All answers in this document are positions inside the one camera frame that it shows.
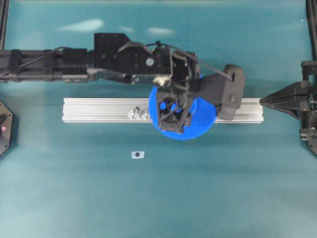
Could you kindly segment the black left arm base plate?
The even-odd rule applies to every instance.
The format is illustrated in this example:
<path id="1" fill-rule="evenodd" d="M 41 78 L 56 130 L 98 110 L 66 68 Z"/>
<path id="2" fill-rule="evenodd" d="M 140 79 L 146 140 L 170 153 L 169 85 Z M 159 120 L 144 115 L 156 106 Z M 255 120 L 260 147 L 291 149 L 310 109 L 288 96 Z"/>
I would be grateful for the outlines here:
<path id="1" fill-rule="evenodd" d="M 5 152 L 10 148 L 13 113 L 6 107 L 6 105 L 0 102 L 0 156 L 3 156 Z"/>

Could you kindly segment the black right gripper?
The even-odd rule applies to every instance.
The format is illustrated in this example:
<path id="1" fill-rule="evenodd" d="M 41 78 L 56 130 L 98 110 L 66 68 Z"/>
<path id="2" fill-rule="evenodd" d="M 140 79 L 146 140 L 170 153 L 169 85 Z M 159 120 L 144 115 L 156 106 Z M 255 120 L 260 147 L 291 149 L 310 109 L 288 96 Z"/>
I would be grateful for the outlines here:
<path id="1" fill-rule="evenodd" d="M 317 61 L 303 61 L 302 81 L 271 93 L 260 99 L 260 105 L 272 110 L 288 114 L 295 119 L 301 119 L 300 138 L 306 142 L 307 148 L 317 154 L 317 84 L 311 84 L 310 76 L 317 75 Z M 274 102 L 290 99 L 295 96 L 304 96 L 304 107 L 300 110 L 274 106 Z"/>

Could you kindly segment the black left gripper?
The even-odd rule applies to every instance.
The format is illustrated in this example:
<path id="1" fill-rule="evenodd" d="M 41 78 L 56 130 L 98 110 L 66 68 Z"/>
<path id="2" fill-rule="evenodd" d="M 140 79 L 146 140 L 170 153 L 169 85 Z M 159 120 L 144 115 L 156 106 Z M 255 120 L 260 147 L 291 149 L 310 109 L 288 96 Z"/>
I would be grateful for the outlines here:
<path id="1" fill-rule="evenodd" d="M 171 54 L 173 74 L 171 80 L 155 93 L 158 128 L 162 131 L 184 133 L 191 125 L 194 102 L 192 95 L 200 76 L 193 52 L 174 50 Z"/>

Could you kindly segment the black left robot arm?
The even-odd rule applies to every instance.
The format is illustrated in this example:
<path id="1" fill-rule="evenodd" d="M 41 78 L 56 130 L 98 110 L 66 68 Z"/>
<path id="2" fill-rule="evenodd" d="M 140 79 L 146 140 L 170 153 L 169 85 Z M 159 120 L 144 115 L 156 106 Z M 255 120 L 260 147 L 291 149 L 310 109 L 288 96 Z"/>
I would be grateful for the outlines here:
<path id="1" fill-rule="evenodd" d="M 122 84 L 151 84 L 154 121 L 161 130 L 184 133 L 194 124 L 190 91 L 200 75 L 193 52 L 160 41 L 140 43 L 123 33 L 96 33 L 94 47 L 57 47 L 52 50 L 2 50 L 0 80 L 95 81 L 99 78 Z"/>

